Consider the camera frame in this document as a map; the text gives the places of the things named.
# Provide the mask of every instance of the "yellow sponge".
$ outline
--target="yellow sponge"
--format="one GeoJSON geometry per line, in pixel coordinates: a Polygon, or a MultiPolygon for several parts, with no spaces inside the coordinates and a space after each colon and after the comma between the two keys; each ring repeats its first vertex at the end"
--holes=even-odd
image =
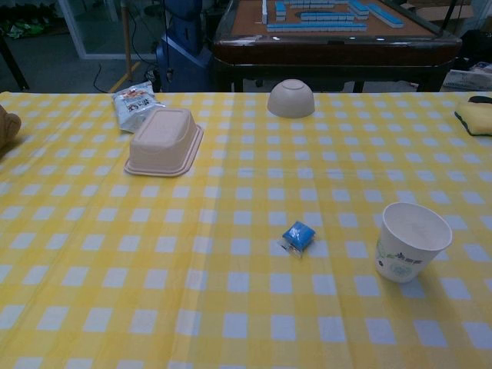
{"type": "Polygon", "coordinates": [[[454,114],[470,135],[492,135],[492,104],[460,102],[454,114]]]}

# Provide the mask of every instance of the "upside-down food container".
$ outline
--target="upside-down food container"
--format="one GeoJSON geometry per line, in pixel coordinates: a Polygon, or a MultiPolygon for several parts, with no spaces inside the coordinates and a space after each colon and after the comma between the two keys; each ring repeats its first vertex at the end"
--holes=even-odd
{"type": "Polygon", "coordinates": [[[203,137],[188,109],[156,108],[135,132],[125,170],[132,175],[186,173],[203,137]]]}

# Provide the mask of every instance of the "floor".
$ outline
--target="floor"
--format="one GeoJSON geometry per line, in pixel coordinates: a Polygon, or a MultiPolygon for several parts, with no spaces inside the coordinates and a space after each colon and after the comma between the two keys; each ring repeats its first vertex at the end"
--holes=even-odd
{"type": "MultiPolygon", "coordinates": [[[[6,40],[12,54],[29,84],[30,92],[37,93],[96,93],[93,85],[98,74],[96,86],[108,91],[125,74],[123,60],[81,60],[69,34],[44,35],[36,38],[6,40]]],[[[125,88],[145,80],[148,65],[140,62],[134,73],[134,81],[125,81],[119,88],[125,88]]],[[[244,91],[269,92],[277,81],[264,81],[257,88],[254,81],[244,82],[244,91]]],[[[353,83],[345,84],[343,92],[351,92],[353,83]]],[[[3,59],[0,58],[0,91],[19,91],[3,59]]],[[[404,92],[415,91],[407,82],[369,82],[364,92],[404,92]]]]}

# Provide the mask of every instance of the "mahjong table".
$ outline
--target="mahjong table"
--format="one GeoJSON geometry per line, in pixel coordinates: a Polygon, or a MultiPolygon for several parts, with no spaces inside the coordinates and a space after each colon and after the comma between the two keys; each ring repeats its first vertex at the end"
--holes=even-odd
{"type": "Polygon", "coordinates": [[[365,81],[405,80],[439,91],[460,46],[386,0],[231,0],[214,39],[214,70],[219,91],[242,91],[244,78],[355,81],[355,92],[365,81]],[[365,7],[380,13],[337,20],[365,7]]]}

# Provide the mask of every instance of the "snack bag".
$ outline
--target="snack bag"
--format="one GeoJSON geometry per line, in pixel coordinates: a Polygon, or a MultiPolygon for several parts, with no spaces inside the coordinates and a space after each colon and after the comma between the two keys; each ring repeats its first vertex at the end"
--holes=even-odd
{"type": "Polygon", "coordinates": [[[154,107],[164,106],[155,100],[150,81],[114,93],[113,101],[120,129],[131,133],[140,128],[154,107]]]}

